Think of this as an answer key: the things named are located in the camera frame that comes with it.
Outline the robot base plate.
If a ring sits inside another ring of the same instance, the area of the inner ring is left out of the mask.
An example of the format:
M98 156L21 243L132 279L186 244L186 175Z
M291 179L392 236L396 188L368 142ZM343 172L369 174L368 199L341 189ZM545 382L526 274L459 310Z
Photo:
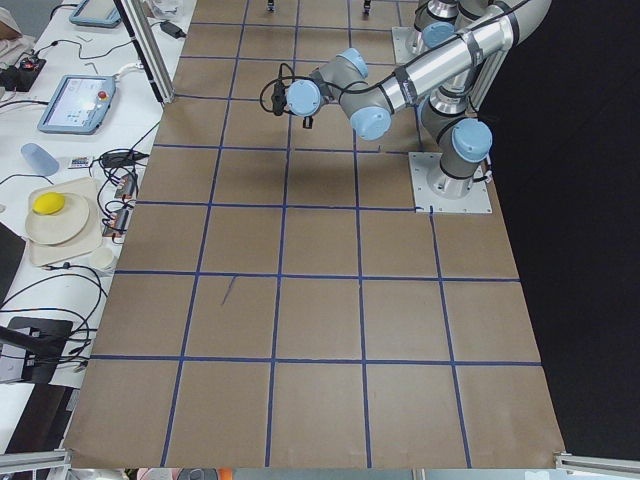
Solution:
M441 153L410 152L409 166L417 213L434 214L491 214L492 207L482 168L470 178L458 180L448 177L440 165Z

